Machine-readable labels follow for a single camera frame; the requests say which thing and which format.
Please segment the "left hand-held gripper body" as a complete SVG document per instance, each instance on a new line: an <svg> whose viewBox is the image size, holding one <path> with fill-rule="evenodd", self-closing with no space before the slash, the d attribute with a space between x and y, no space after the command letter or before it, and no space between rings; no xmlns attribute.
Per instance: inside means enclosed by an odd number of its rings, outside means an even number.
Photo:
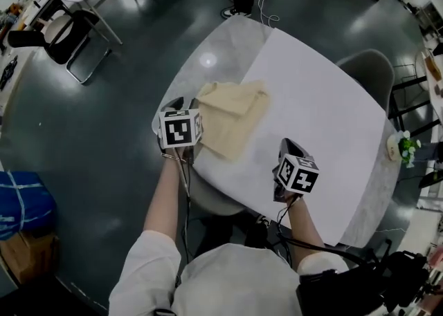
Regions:
<svg viewBox="0 0 443 316"><path fill-rule="evenodd" d="M179 111L164 111L164 106L158 111L155 131L161 155L194 162L195 147L200 146L204 132L200 110L189 109L188 105Z"/></svg>

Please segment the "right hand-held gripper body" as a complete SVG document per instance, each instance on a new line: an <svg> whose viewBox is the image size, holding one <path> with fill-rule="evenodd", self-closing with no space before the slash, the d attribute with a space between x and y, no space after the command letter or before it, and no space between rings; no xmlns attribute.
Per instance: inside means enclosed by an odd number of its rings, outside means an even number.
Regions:
<svg viewBox="0 0 443 316"><path fill-rule="evenodd" d="M278 165L273 172L273 201L284 203L286 193L303 196L312 191L319 175L314 157L288 138L280 143Z"/></svg>

